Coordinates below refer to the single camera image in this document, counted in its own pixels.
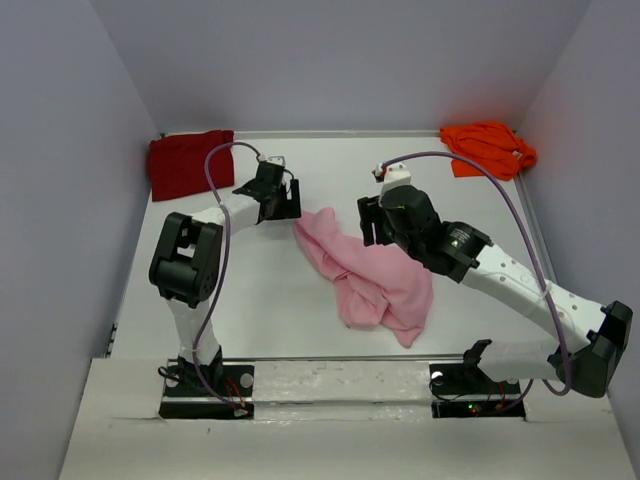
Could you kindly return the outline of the pink t shirt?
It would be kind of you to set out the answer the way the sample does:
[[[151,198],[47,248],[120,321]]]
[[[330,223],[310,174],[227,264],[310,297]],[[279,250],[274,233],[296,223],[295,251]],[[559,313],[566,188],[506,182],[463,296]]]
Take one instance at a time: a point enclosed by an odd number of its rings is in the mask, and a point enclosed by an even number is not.
[[[423,333],[434,288],[429,270],[395,246],[372,245],[342,232],[335,210],[305,211],[293,225],[310,265],[331,282],[346,327],[392,332],[405,349]]]

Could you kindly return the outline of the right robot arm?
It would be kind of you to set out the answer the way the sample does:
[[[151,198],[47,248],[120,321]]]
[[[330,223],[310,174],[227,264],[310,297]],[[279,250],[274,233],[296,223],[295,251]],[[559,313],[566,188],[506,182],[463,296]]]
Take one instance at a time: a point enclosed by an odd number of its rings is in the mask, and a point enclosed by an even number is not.
[[[430,272],[488,295],[549,335],[524,344],[476,341],[460,368],[468,390],[541,379],[561,381],[587,397],[605,395],[629,341],[629,306],[602,305],[536,278],[480,230],[441,220],[429,196],[411,185],[363,197],[357,208],[366,246],[394,244]]]

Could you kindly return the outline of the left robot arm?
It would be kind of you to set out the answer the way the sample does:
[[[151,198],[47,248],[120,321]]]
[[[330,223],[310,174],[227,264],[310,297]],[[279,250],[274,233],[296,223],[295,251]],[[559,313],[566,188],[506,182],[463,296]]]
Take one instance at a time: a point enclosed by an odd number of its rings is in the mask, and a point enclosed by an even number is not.
[[[192,215],[169,214],[149,269],[173,314],[180,341],[179,368],[195,392],[209,395],[221,383],[222,349],[205,325],[210,298],[223,279],[223,247],[234,234],[264,221],[301,216],[299,182],[281,156],[258,163],[255,177],[222,204]]]

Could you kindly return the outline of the dark red folded t shirt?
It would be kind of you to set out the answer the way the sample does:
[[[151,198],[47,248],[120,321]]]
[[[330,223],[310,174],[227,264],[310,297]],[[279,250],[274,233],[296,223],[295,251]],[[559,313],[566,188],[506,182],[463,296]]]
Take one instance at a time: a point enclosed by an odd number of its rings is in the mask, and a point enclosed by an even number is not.
[[[207,191],[206,156],[215,147],[233,141],[232,130],[171,135],[151,141],[147,173],[152,201],[169,201]]]

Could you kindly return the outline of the orange t shirt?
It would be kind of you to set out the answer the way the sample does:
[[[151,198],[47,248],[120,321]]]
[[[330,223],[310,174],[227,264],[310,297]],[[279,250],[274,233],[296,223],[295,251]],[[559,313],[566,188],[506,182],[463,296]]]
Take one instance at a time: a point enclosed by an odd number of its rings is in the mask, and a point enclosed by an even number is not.
[[[537,164],[536,150],[500,122],[445,126],[439,137],[452,153],[472,160],[502,181]]]

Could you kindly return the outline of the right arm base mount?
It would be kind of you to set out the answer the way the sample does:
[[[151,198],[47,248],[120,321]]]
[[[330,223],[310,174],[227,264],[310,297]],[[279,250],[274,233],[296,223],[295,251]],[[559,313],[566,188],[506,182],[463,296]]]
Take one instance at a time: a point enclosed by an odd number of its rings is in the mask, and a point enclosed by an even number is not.
[[[480,340],[457,363],[429,365],[428,388],[435,419],[520,418],[525,419],[518,383],[491,380],[479,368],[481,354],[491,344]]]

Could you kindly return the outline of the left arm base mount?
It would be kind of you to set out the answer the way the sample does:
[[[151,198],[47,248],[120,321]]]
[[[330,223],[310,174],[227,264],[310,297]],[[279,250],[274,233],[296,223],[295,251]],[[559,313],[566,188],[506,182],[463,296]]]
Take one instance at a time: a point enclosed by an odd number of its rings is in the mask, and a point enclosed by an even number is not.
[[[225,362],[219,380],[209,386],[190,364],[169,359],[158,368],[163,379],[159,416],[169,420],[251,420],[254,417],[253,390],[255,366]]]

